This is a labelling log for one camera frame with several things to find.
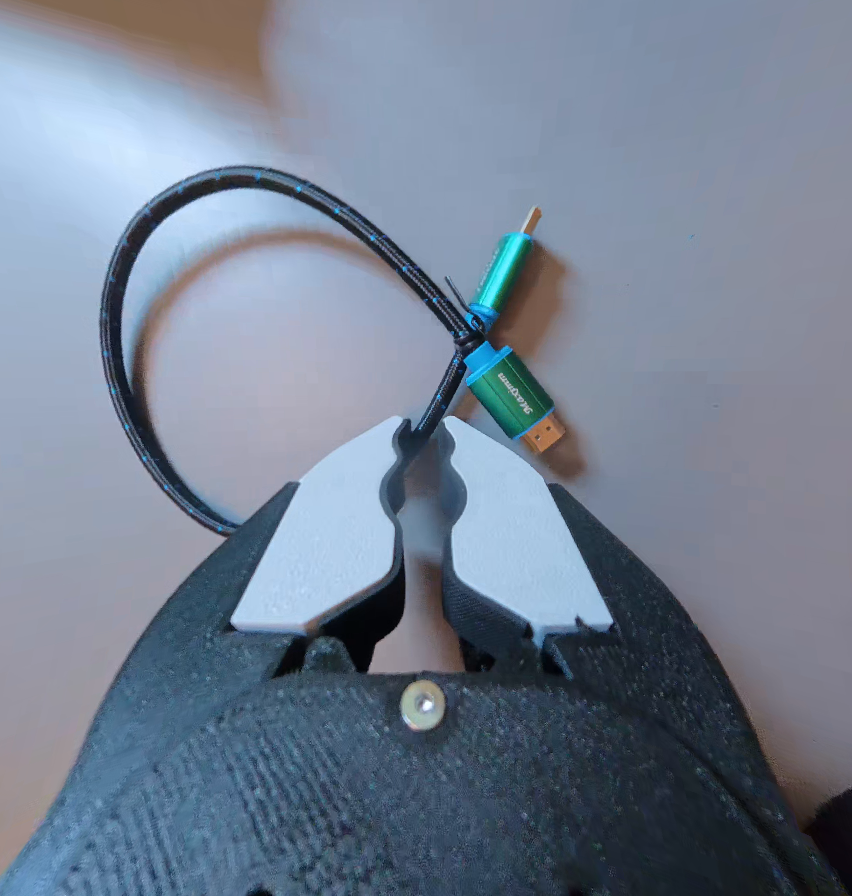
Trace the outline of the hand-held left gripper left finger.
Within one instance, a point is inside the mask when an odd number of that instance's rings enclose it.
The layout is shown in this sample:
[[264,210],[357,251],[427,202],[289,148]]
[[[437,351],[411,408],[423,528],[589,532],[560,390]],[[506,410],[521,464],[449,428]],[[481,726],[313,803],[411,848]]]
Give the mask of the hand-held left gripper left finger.
[[401,441],[390,417],[297,483],[230,617],[243,633],[318,636],[374,602],[403,601]]

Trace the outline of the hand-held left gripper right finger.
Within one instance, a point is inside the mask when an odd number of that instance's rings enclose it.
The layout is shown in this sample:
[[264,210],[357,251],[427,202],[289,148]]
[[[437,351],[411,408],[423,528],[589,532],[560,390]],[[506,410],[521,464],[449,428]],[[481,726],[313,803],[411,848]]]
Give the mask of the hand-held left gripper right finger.
[[543,476],[454,417],[442,421],[440,456],[445,615],[456,632],[472,643],[608,633],[611,611]]

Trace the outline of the black HDMI cable green plug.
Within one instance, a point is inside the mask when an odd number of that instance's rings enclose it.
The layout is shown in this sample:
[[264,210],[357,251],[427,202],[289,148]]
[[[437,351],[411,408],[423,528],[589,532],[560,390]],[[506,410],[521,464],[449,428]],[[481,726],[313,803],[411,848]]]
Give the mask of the black HDMI cable green plug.
[[461,385],[509,439],[542,453],[565,428],[555,418],[555,403],[525,362],[511,349],[493,347],[488,333],[512,296],[534,246],[542,211],[533,206],[521,227],[504,234],[482,275],[474,299],[465,303],[450,278],[445,282],[455,306],[408,253],[384,230],[320,186],[273,168],[232,166],[192,175],[154,196],[130,220],[107,265],[99,307],[99,350],[106,386],[120,426],[151,478],[185,514],[208,531],[227,538],[239,527],[212,509],[188,487],[168,459],[147,413],[129,383],[122,341],[127,286],[141,249],[167,218],[208,196],[243,189],[288,196],[335,220],[363,242],[420,297],[450,334],[454,354],[419,423],[401,441],[402,455],[415,456],[431,438]]

